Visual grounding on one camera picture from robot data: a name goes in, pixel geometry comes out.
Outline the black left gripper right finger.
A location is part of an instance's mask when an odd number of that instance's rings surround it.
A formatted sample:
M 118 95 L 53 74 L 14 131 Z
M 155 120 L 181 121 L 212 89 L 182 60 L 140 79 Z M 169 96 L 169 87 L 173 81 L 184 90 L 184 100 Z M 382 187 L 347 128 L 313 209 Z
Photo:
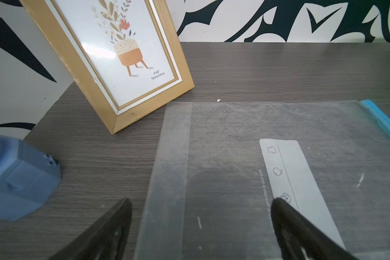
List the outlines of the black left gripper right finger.
M 355 260 L 282 198 L 271 204 L 271 220 L 284 260 Z

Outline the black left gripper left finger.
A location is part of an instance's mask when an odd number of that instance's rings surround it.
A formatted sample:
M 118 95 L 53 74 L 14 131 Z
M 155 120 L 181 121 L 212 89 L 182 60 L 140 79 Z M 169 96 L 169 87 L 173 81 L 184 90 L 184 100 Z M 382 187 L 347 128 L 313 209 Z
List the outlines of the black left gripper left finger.
M 51 260 L 121 260 L 132 223 L 132 202 L 118 201 Z

